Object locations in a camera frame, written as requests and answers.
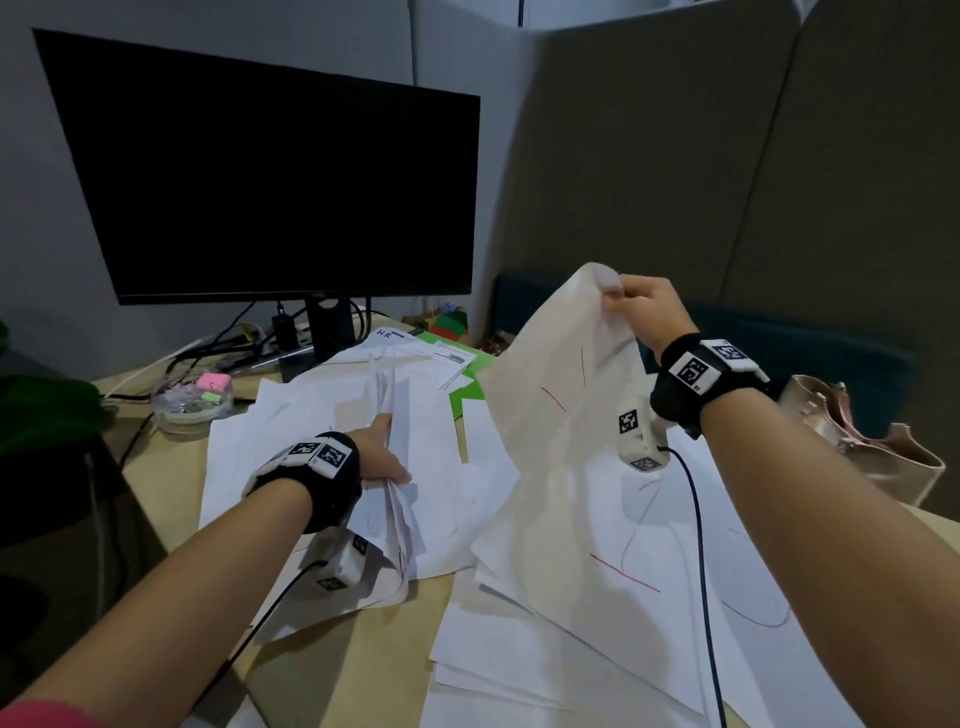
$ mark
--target red sleeve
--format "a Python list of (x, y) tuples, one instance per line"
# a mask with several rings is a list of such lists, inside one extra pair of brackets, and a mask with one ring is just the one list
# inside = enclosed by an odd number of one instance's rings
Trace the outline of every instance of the red sleeve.
[(0, 728), (101, 728), (80, 708), (46, 700), (24, 700), (0, 711)]

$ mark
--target forearm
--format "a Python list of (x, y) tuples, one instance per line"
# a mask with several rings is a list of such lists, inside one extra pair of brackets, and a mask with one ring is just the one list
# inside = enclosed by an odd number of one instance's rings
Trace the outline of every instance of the forearm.
[(759, 392), (711, 402), (701, 423), (741, 520), (864, 721), (955, 724), (960, 556)]
[(311, 514), (293, 480), (253, 492), (174, 551), (21, 697), (105, 726), (177, 726), (276, 581)]

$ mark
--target stack of paper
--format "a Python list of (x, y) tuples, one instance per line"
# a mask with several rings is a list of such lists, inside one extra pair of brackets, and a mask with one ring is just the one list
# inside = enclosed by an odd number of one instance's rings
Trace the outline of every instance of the stack of paper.
[[(684, 470), (638, 473), (616, 452), (620, 403), (644, 387), (633, 334), (600, 305), (618, 285), (585, 266), (479, 377), (519, 482), (456, 576), (421, 728), (719, 725)], [(752, 728), (855, 725), (706, 444), (669, 438), (704, 516), (726, 703)]]
[[(463, 371), (474, 357), (382, 328), (288, 384), (261, 381), (246, 414), (213, 424), (200, 526), (238, 503), (251, 473), (299, 438), (367, 426), (379, 412), (393, 413), (387, 446), (413, 476), (402, 487), (364, 482), (347, 522), (372, 546), (360, 585), (328, 592), (304, 576), (264, 623), (260, 641), (356, 609), (398, 603), (410, 579), (474, 563), (470, 543), (516, 482), (505, 452), (489, 446), (491, 437), (499, 446), (499, 438), (483, 402), (465, 403), (464, 420), (474, 447), (489, 456), (469, 465), (461, 461), (449, 393), (471, 382)], [(300, 538), (257, 621), (312, 561), (315, 538)]]

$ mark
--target black wrist strap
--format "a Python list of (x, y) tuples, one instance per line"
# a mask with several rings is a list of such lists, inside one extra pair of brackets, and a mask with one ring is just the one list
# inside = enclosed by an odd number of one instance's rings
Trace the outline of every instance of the black wrist strap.
[(276, 468), (257, 478), (251, 490), (261, 488), (272, 480), (283, 477), (291, 478), (300, 483), (310, 494), (313, 503), (313, 513), (303, 533), (323, 531), (331, 525), (342, 525), (349, 515), (353, 505), (360, 498), (362, 487), (360, 484), (360, 450), (352, 438), (343, 432), (324, 432), (320, 437), (329, 437), (346, 445), (351, 454), (344, 461), (336, 477), (328, 478), (315, 471), (309, 465), (299, 465), (292, 468)]
[(708, 402), (747, 387), (767, 394), (769, 381), (763, 370), (729, 341), (704, 340), (699, 333), (689, 333), (671, 342), (660, 355), (660, 374), (650, 406), (696, 439), (702, 434), (700, 412)]

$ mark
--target person's left hand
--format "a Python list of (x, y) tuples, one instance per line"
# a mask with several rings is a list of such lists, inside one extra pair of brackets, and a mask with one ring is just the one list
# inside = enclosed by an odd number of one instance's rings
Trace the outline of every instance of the person's left hand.
[(389, 478), (394, 483), (403, 485), (410, 482), (410, 474), (396, 459), (396, 455), (384, 446), (392, 419), (393, 415), (390, 414), (377, 415), (369, 427), (355, 429), (348, 432), (347, 436), (360, 450), (361, 477), (370, 480)]

